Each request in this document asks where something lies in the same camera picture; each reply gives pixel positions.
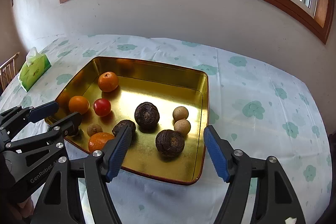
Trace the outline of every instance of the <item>metal tray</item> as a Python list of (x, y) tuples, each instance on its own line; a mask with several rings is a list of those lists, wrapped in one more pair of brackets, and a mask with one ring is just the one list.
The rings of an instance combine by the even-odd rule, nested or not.
[[(119, 86), (110, 93), (102, 92), (97, 84), (99, 75), (106, 71), (113, 71), (119, 77)], [(204, 162), (203, 130), (209, 117), (208, 91), (208, 75), (199, 70), (152, 61), (96, 57), (63, 89), (56, 99), (60, 110), (48, 117), (46, 122), (51, 124), (70, 114), (68, 101), (72, 96), (86, 97), (91, 107), (83, 115), (80, 133), (73, 138), (68, 136), (66, 140), (89, 153), (86, 128), (90, 123), (98, 123), (104, 132), (111, 133), (120, 120), (135, 122), (136, 107), (142, 102), (151, 102), (160, 113), (157, 128), (148, 133), (142, 132), (136, 125), (136, 138), (127, 151), (122, 169), (156, 180), (190, 185), (199, 179)], [(92, 109), (98, 98), (111, 102), (112, 112), (107, 117), (98, 117)], [(181, 105), (189, 111), (191, 131), (185, 139), (181, 155), (166, 159), (157, 151), (155, 137), (161, 130), (174, 130), (172, 113), (175, 107)]]

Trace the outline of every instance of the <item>tray rim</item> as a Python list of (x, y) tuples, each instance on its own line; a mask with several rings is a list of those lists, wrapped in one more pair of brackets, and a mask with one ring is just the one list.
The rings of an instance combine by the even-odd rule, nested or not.
[[(115, 56), (95, 56), (94, 58), (92, 58), (89, 62), (87, 62), (70, 80), (69, 82), (65, 85), (65, 87), (61, 90), (61, 92), (56, 96), (55, 100), (58, 98), (58, 96), (66, 89), (67, 85), (71, 82), (71, 80), (73, 78), (76, 77), (77, 74), (79, 74), (82, 69), (88, 65), (89, 63), (91, 62), (94, 62), (95, 59), (99, 59), (100, 57), (105, 57), (105, 58), (114, 58), (114, 59), (123, 59), (123, 60), (132, 60), (132, 61), (136, 61), (136, 62), (139, 62), (139, 63), (152, 63), (152, 65), (155, 65), (155, 66), (162, 66), (165, 65), (165, 67), (169, 67), (171, 69), (179, 69), (179, 70), (193, 70), (193, 71), (197, 71), (199, 74), (201, 75), (204, 75), (205, 78), (206, 78), (206, 86), (207, 86), (207, 112), (208, 112), (208, 115), (207, 115), (207, 121), (206, 121), (206, 125), (208, 126), (209, 125), (209, 115), (210, 115), (210, 97), (209, 97), (209, 75), (204, 72), (204, 71), (201, 71), (201, 70), (197, 70), (197, 69), (194, 69), (194, 68), (188, 68), (188, 67), (182, 67), (182, 66), (179, 66), (179, 65), (173, 65), (173, 64), (169, 64), (169, 63), (163, 63), (163, 62), (157, 62), (157, 61), (152, 61), (152, 60), (144, 60), (144, 59), (136, 59), (136, 58), (125, 58), (125, 57), (115, 57)], [(50, 120), (51, 119), (50, 117), (47, 117), (44, 119), (45, 123), (47, 125), (51, 125), (52, 123), (50, 123)], [(81, 151), (85, 152), (86, 154), (90, 154), (88, 151), (84, 150), (82, 147), (80, 147), (79, 145), (77, 145), (75, 142), (73, 142), (72, 140), (69, 140), (67, 138), (65, 138), (64, 140), (66, 140), (68, 143), (70, 143), (71, 145), (75, 146), (76, 148), (80, 149)], [(205, 144), (204, 144), (204, 148), (203, 148), (203, 154), (202, 154), (202, 163), (201, 163), (201, 168), (200, 168), (200, 172), (199, 174), (197, 175), (197, 177), (194, 179), (194, 180), (191, 180), (191, 181), (182, 181), (182, 180), (173, 180), (173, 179), (169, 179), (169, 178), (164, 178), (164, 177), (158, 177), (158, 176), (155, 176), (155, 175), (149, 175), (147, 173), (143, 173), (143, 172), (139, 172), (139, 171), (136, 171), (136, 170), (133, 170), (133, 169), (130, 169), (130, 168), (127, 168), (127, 167), (123, 167), (121, 166), (121, 169), (122, 170), (125, 170), (125, 171), (128, 171), (130, 173), (133, 173), (133, 174), (136, 174), (136, 175), (139, 175), (139, 176), (142, 176), (142, 177), (146, 177), (146, 178), (149, 178), (149, 179), (153, 179), (153, 180), (158, 180), (158, 181), (162, 181), (162, 182), (167, 182), (167, 183), (172, 183), (172, 184), (177, 184), (177, 185), (184, 185), (184, 186), (188, 186), (188, 185), (192, 185), (194, 184), (195, 182), (197, 182), (199, 180), (199, 178), (201, 177), (202, 175), (202, 172), (203, 172), (203, 165), (204, 165), (204, 159), (205, 159), (205, 151), (206, 151), (206, 147), (205, 147)]]

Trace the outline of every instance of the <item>table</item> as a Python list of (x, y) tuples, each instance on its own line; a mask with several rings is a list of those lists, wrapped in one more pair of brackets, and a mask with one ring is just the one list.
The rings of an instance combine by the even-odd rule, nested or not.
[[(329, 204), (331, 157), (322, 118), (306, 85), (271, 65), (232, 52), (167, 38), (89, 35), (59, 38), (46, 47), (52, 67), (26, 93), (17, 77), (0, 97), (0, 112), (16, 105), (54, 100), (68, 81), (95, 56), (155, 60), (204, 70), (209, 75), (210, 119), (221, 138), (250, 157), (274, 155), (298, 196), (307, 224)], [(29, 124), (16, 139), (43, 133), (45, 122)], [(66, 142), (70, 159), (86, 154)], [(87, 223), (93, 223), (79, 180)], [(123, 223), (213, 223), (227, 190), (206, 153), (198, 182), (180, 186), (121, 170), (108, 184)], [(36, 191), (36, 203), (40, 193)], [(256, 179), (251, 179), (242, 223), (250, 223)]]

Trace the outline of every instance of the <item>orange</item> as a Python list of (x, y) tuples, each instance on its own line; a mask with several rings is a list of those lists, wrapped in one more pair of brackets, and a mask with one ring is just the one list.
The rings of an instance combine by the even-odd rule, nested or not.
[(85, 114), (90, 108), (89, 101), (83, 96), (74, 96), (69, 101), (70, 112), (79, 112)]
[(115, 90), (118, 84), (119, 84), (118, 76), (111, 71), (103, 73), (98, 78), (98, 87), (103, 92), (111, 92)]
[(92, 135), (89, 139), (89, 151), (92, 153), (95, 150), (102, 150), (104, 145), (109, 140), (113, 140), (115, 137), (113, 134), (100, 132)]

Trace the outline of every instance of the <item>chair back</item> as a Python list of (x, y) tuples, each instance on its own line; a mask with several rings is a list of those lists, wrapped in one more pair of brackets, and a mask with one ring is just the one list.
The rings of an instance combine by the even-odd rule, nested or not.
[(19, 57), (20, 52), (17, 52), (14, 56), (8, 59), (4, 64), (0, 66), (0, 82), (2, 90), (5, 90), (6, 86), (17, 75), (16, 60)]

